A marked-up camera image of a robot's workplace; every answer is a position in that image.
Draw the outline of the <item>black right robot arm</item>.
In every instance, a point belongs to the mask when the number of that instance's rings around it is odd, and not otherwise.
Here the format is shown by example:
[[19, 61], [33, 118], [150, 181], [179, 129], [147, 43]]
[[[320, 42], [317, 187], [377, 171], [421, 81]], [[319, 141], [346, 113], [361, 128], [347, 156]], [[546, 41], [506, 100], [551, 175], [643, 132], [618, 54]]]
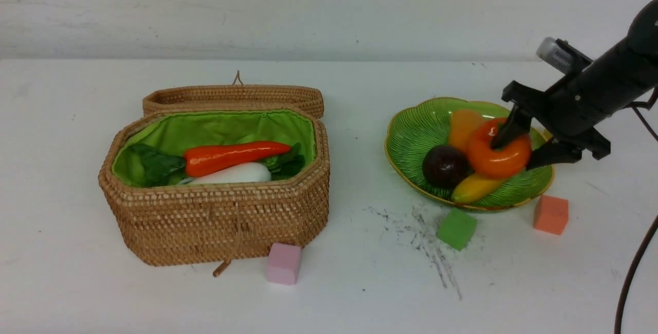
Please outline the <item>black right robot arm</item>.
[[616, 112], [651, 109], [657, 85], [657, 1], [649, 2], [632, 21], [627, 36], [597, 59], [590, 59], [562, 39], [545, 38], [537, 56], [562, 72], [545, 91], [512, 81], [502, 100], [513, 108], [492, 149], [500, 149], [529, 132], [538, 121], [552, 140], [533, 151], [528, 170], [558, 163], [576, 163], [583, 151], [595, 160], [611, 152], [611, 144], [595, 126]]

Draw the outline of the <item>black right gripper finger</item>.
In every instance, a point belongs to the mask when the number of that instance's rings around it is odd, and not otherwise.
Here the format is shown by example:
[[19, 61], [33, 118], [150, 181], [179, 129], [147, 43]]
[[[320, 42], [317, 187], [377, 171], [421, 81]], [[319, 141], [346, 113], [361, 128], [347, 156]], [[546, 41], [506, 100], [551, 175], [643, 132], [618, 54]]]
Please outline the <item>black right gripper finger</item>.
[[491, 148], [495, 151], [506, 147], [514, 140], [529, 134], [533, 117], [521, 107], [513, 107], [498, 133], [491, 141]]
[[568, 142], [552, 139], [534, 150], [529, 157], [525, 170], [554, 164], [573, 164], [582, 159], [582, 149]]

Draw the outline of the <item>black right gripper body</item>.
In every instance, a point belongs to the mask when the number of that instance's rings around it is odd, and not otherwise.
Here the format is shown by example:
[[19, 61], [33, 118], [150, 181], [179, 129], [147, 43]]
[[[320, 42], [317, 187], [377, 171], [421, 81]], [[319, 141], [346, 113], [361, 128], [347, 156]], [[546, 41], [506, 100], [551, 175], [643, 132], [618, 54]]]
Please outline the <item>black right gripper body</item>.
[[611, 154], [611, 142], [594, 127], [604, 115], [580, 95], [569, 91], [568, 84], [559, 83], [556, 90], [541, 92], [512, 81], [504, 88], [501, 98], [531, 114], [552, 133], [552, 139], [578, 146], [582, 152], [590, 151], [595, 160]]

